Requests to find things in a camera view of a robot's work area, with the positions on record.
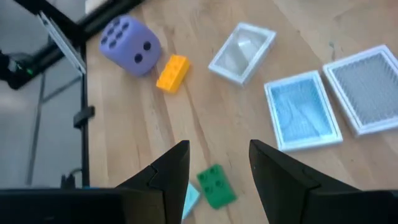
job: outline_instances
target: light blue block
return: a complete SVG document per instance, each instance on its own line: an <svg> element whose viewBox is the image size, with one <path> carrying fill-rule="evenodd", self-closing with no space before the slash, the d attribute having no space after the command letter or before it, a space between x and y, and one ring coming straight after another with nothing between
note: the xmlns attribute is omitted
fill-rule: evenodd
<svg viewBox="0 0 398 224"><path fill-rule="evenodd" d="M182 212L182 219L185 219L188 214L191 212L193 206L195 206L196 202L199 199L199 191L195 189L195 187L188 183L187 195L185 196L184 210Z"/></svg>

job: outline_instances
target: black bracket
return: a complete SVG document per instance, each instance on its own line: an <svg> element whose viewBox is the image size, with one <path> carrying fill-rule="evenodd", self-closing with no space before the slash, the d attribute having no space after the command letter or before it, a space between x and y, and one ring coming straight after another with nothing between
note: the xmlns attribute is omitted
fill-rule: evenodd
<svg viewBox="0 0 398 224"><path fill-rule="evenodd" d="M94 115L95 115L94 106L88 106L84 108L73 117L73 127L81 129L83 125L87 124L88 119L92 118Z"/></svg>

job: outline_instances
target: light blue tray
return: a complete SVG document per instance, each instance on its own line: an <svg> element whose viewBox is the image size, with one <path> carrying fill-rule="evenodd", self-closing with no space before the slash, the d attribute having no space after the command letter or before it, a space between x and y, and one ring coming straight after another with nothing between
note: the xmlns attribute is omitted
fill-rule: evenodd
<svg viewBox="0 0 398 224"><path fill-rule="evenodd" d="M182 211L183 220L189 215L193 206L195 206L195 204L198 202L199 196L199 191L191 183L188 183L184 209Z"/></svg>
<svg viewBox="0 0 398 224"><path fill-rule="evenodd" d="M343 140L318 71L264 85L281 151Z"/></svg>

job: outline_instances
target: gray floor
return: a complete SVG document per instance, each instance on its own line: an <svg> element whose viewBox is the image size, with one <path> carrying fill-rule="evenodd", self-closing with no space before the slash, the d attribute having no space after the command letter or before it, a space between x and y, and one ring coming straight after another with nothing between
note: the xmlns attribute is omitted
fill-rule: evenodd
<svg viewBox="0 0 398 224"><path fill-rule="evenodd" d="M84 15L84 0L49 2L74 21ZM4 53L31 54L46 41L47 33L33 15L13 0L0 1ZM0 82L0 188L58 187L62 174L81 167L81 134L72 123L80 109L77 77L63 59L21 90Z"/></svg>

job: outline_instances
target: yellow lego brick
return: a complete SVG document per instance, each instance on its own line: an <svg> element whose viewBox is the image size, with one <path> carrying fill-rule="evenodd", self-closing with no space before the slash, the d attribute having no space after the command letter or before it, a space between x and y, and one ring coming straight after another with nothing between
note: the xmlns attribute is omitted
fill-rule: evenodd
<svg viewBox="0 0 398 224"><path fill-rule="evenodd" d="M177 92L188 71L190 62L184 56L172 55L156 81L156 86L169 93Z"/></svg>

